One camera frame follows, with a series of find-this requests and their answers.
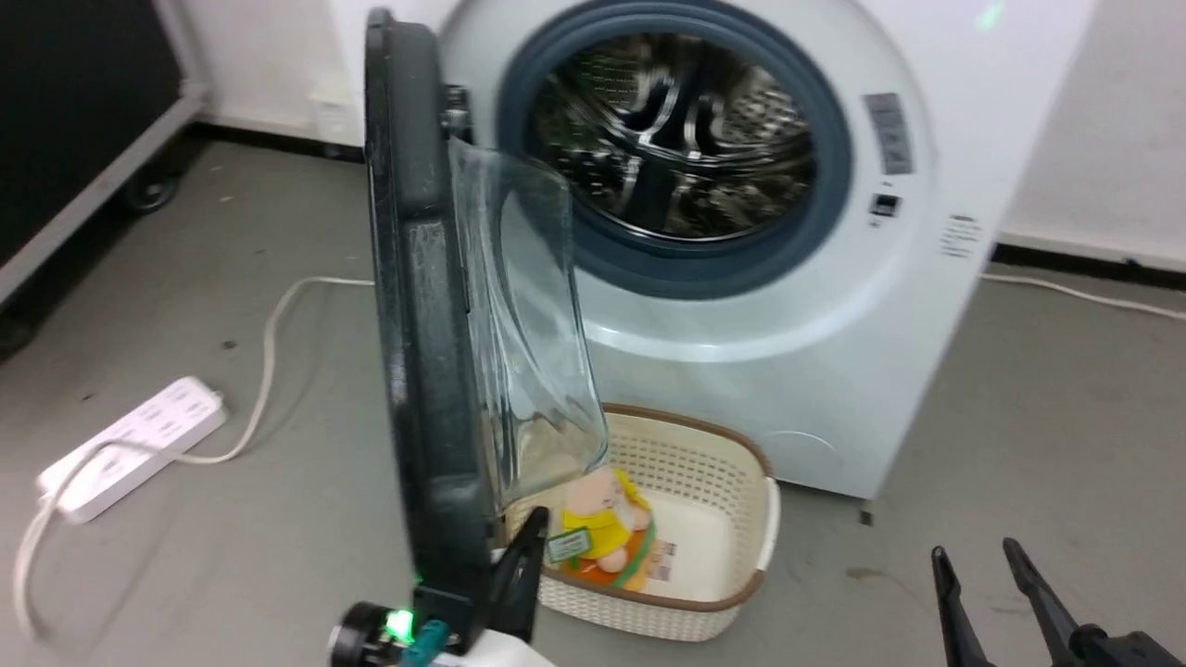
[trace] stainless steel drum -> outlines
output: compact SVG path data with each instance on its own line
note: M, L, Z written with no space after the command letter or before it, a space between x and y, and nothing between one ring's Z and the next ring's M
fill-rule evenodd
M578 197L644 236L745 236L815 183L810 128L791 96L695 37L636 34L576 53L548 78L531 122Z

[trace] white wall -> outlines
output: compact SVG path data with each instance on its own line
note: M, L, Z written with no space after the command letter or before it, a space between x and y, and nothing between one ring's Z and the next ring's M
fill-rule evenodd
M1186 271L1186 2L1103 0L1002 241Z
M310 96L350 99L326 0L183 0L219 125L320 139ZM362 142L361 134L356 144Z
M338 44L382 0L184 0L221 101L215 120L325 139L314 90L361 84ZM452 0L387 0L440 25ZM1186 1L1102 0L1019 192L1003 241L1186 271ZM346 132L361 145L359 127Z

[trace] tag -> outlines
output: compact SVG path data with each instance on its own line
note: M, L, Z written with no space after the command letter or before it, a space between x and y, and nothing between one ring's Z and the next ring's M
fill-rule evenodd
M675 544L655 540L651 546L650 563L646 568L646 578L656 582L671 580L671 563L675 560Z
M548 561L551 564L575 558L593 548L588 528L578 528L548 538Z

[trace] caster wheel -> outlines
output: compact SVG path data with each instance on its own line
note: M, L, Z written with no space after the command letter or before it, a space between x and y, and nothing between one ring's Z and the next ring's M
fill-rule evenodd
M160 210L177 195L177 177L151 177L144 172L132 174L132 178L120 190L123 207L138 215Z
M0 363L19 352L33 339L37 328L24 318L0 313Z

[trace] stuffed toy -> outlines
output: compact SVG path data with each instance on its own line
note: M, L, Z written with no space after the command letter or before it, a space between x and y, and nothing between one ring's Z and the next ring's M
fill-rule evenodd
M589 548L561 570L591 582L640 590L655 541L651 506L617 468L598 468L565 487L565 533L588 531Z

